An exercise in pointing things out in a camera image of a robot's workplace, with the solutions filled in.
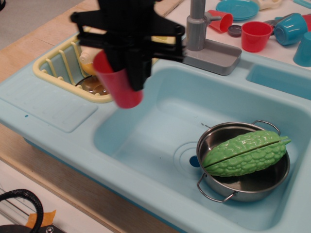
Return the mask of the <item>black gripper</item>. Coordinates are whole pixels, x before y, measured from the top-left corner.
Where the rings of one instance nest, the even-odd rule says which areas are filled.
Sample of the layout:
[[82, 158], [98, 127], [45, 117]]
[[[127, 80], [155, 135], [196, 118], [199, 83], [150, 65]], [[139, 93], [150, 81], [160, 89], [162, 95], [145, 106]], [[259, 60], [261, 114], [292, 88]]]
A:
[[[156, 13], [153, 0], [100, 0], [98, 4], [98, 10], [70, 16], [79, 29], [80, 44], [105, 48], [112, 70], [126, 68], [134, 91], [142, 90], [151, 76], [152, 58], [183, 61], [185, 28]], [[118, 49], [139, 52], [127, 52], [124, 58]]]

